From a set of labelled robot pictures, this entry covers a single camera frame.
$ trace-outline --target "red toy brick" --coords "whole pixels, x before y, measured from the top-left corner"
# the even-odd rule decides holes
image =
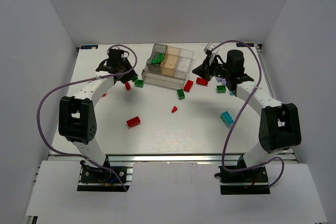
[[[190,89],[191,89],[191,86],[194,84],[194,82],[193,81],[191,81],[191,80],[188,80],[187,81],[187,83],[185,84],[185,86],[184,86],[184,91],[185,92],[189,92],[190,91]]]
[[[196,83],[198,85],[203,85],[203,86],[207,86],[208,85],[208,82],[206,80],[200,78],[200,77],[197,78]]]
[[[140,123],[140,118],[137,116],[135,118],[129,119],[127,121],[128,127],[134,127]]]
[[[172,109],[172,113],[174,113],[176,110],[177,110],[177,107],[174,106],[173,109]]]
[[[125,82],[125,87],[126,87],[127,90],[131,89],[131,85],[128,82]]]

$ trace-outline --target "gray wall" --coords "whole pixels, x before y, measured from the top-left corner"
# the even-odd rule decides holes
[[[85,43],[264,42],[286,0],[51,0]]]
[[[287,0],[264,57],[275,96],[299,108],[302,143],[325,214],[336,223],[336,0]]]
[[[69,80],[76,50],[50,0],[0,0],[0,222],[21,223],[48,149],[36,127],[43,95]],[[60,93],[43,109],[49,139]]]

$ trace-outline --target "clear plastic tray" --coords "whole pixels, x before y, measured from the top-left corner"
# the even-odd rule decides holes
[[[157,59],[159,54],[164,55],[162,62],[153,65],[152,60]],[[154,44],[151,56],[142,71],[142,78],[146,83],[181,89],[193,55],[193,51],[186,49]]]

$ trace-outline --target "blue block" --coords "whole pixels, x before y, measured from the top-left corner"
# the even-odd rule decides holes
[[[227,126],[231,126],[233,124],[233,119],[232,117],[230,116],[229,112],[224,112],[221,114],[221,117],[220,117],[223,122],[227,125]]]

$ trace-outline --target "robotic arm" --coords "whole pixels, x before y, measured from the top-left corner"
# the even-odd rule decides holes
[[[110,48],[109,58],[102,61],[96,69],[96,80],[88,82],[84,88],[72,97],[64,96],[59,105],[59,134],[77,147],[79,152],[97,164],[110,168],[107,155],[101,150],[95,135],[97,132],[94,107],[103,94],[117,81],[125,83],[138,77],[134,70],[127,74],[99,79],[99,76],[111,73],[124,73],[132,68],[127,51]],[[81,161],[83,172],[90,174],[99,182],[108,180],[111,174],[89,162]]]
[[[246,101],[256,84],[244,73],[244,55],[240,50],[230,50],[226,62],[212,51],[213,44],[204,49],[207,57],[193,73],[210,81],[213,76],[225,78],[228,89]],[[260,115],[259,142],[238,161],[237,168],[251,167],[267,162],[283,150],[301,143],[297,107],[284,104],[258,89],[248,104]]]

